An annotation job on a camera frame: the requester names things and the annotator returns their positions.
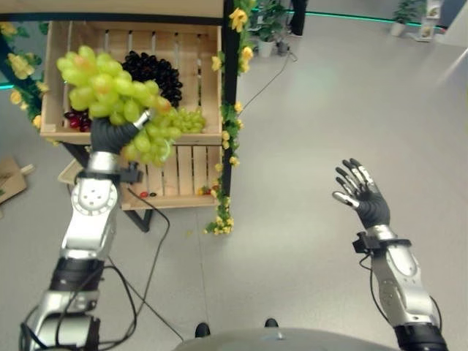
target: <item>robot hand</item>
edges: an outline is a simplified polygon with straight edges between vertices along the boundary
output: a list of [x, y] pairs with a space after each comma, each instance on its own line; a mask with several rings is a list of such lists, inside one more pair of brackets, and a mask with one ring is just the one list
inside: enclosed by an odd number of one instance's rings
[[336, 181], [343, 187], [347, 195], [342, 192], [334, 192], [333, 197], [339, 202], [353, 207], [366, 229], [375, 225], [389, 225], [390, 209], [366, 168], [355, 159], [350, 161], [345, 159], [343, 165], [350, 170], [352, 175], [337, 167], [336, 172], [342, 178], [336, 177]]

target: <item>yellow flower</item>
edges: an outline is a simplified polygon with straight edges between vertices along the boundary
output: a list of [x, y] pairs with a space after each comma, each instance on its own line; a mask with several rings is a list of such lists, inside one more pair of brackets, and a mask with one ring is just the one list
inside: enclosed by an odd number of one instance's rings
[[242, 49], [242, 59], [245, 62], [248, 62], [254, 57], [254, 52], [249, 46], [246, 46], [244, 49]]
[[41, 115], [37, 115], [36, 117], [34, 117], [34, 119], [32, 120], [32, 124], [33, 126], [39, 129], [41, 127]]
[[229, 159], [229, 163], [232, 164], [234, 167], [240, 165], [240, 162], [239, 162], [238, 158], [235, 157], [235, 156], [232, 156], [232, 157]]
[[250, 69], [249, 62], [248, 61], [241, 61], [241, 72], [245, 73], [248, 72]]
[[13, 89], [12, 94], [10, 95], [10, 102], [14, 105], [21, 102], [21, 94], [18, 90]]
[[50, 90], [49, 86], [43, 82], [36, 82], [36, 87], [41, 93], [47, 93]]
[[0, 22], [0, 32], [7, 37], [17, 34], [16, 27], [10, 22]]
[[232, 20], [231, 29], [235, 29], [238, 33], [241, 33], [244, 24], [247, 22], [247, 14], [243, 10], [236, 8], [234, 12], [229, 15], [229, 18]]
[[240, 101], [237, 101], [235, 104], [234, 104], [234, 110], [237, 112], [237, 113], [240, 113], [242, 111], [242, 104]]
[[221, 68], [221, 60], [219, 59], [218, 56], [212, 56], [211, 57], [211, 69], [213, 71], [217, 71], [220, 68]]
[[21, 80], [26, 79], [29, 75], [34, 73], [34, 68], [23, 57], [9, 53], [8, 60], [10, 61], [15, 76]]

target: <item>potted plant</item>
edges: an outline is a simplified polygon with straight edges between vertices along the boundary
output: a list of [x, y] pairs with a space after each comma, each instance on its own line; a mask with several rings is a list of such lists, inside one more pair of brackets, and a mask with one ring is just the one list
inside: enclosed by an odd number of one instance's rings
[[260, 57], [269, 57], [275, 45], [275, 36], [283, 29], [282, 17], [286, 9], [281, 5], [280, 0], [266, 0], [260, 3], [261, 21], [259, 20], [258, 53]]
[[421, 0], [401, 0], [398, 9], [393, 13], [393, 20], [390, 34], [399, 37], [403, 33], [404, 27], [420, 12], [419, 3]]

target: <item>flower garland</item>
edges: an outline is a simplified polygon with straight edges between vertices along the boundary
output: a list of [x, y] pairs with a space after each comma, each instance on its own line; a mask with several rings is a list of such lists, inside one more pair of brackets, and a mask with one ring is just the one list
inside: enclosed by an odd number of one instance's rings
[[[39, 22], [39, 31], [46, 35], [48, 24]], [[15, 27], [10, 22], [0, 22], [0, 32], [2, 56], [5, 55], [5, 57], [0, 58], [2, 63], [5, 63], [0, 68], [7, 77], [10, 77], [10, 82], [14, 86], [10, 94], [10, 102], [19, 105], [21, 110], [27, 111], [29, 120], [39, 130], [41, 126], [42, 95], [49, 88], [42, 82], [42, 79], [31, 79], [31, 75], [34, 74], [35, 67], [41, 64], [42, 59], [34, 53], [24, 53], [22, 50], [15, 52], [15, 38], [29, 37], [24, 27]]]
[[[238, 49], [238, 74], [249, 71], [249, 61], [254, 56], [252, 51], [252, 44], [249, 41], [249, 16], [252, 13], [252, 9], [256, 4], [255, 0], [235, 0], [235, 10], [229, 15], [230, 25], [233, 31], [239, 33], [239, 49]], [[211, 58], [213, 71], [219, 69], [224, 70], [224, 53], [218, 52], [217, 56]], [[244, 123], [238, 118], [238, 114], [242, 111], [242, 104], [237, 101], [234, 105], [223, 102], [220, 107], [222, 115], [222, 155], [224, 156], [224, 150], [231, 149], [232, 156], [229, 158], [229, 163], [233, 167], [239, 166], [239, 158], [236, 150], [239, 147], [237, 137], [239, 130], [244, 127]], [[232, 231], [234, 226], [234, 219], [230, 215], [230, 197], [227, 196], [223, 191], [222, 186], [222, 171], [223, 165], [217, 164], [215, 166], [219, 177], [211, 185], [211, 188], [204, 186], [199, 190], [199, 194], [206, 195], [211, 194], [218, 200], [218, 206], [216, 209], [216, 219], [214, 222], [209, 223], [204, 233], [214, 233], [218, 235], [221, 233], [228, 234]]]

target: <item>white floor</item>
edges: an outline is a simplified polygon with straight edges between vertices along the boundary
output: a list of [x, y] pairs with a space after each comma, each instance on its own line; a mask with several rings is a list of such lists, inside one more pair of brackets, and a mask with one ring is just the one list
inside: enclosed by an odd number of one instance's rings
[[[463, 48], [387, 35], [388, 25], [308, 17], [299, 60], [241, 118], [241, 166], [233, 172], [235, 232], [201, 231], [212, 208], [165, 211], [171, 220], [150, 303], [190, 339], [199, 321], [213, 333], [260, 327], [334, 331], [396, 347], [375, 309], [368, 274], [351, 242], [357, 216], [331, 198], [334, 167], [364, 162], [391, 210], [392, 227], [413, 242], [423, 280], [439, 301], [450, 350], [467, 343], [467, 73]], [[238, 84], [246, 102], [284, 58], [256, 58]], [[0, 156], [34, 163], [27, 192], [1, 207], [0, 339], [15, 350], [18, 325], [47, 287], [71, 214], [56, 176], [70, 161], [41, 140], [0, 93]], [[155, 216], [142, 234], [118, 215], [112, 256], [143, 288], [164, 229]], [[106, 274], [97, 315], [102, 338], [130, 321], [120, 283]], [[177, 338], [145, 309], [119, 350], [171, 350]]]

